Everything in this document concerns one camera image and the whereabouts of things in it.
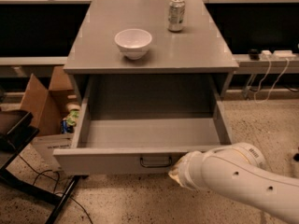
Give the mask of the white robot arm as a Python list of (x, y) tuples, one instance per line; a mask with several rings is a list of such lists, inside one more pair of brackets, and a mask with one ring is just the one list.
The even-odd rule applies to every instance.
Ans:
[(211, 189), (288, 224), (299, 224), (299, 179), (264, 169), (263, 153), (248, 143), (193, 151), (181, 157), (169, 176), (190, 190)]

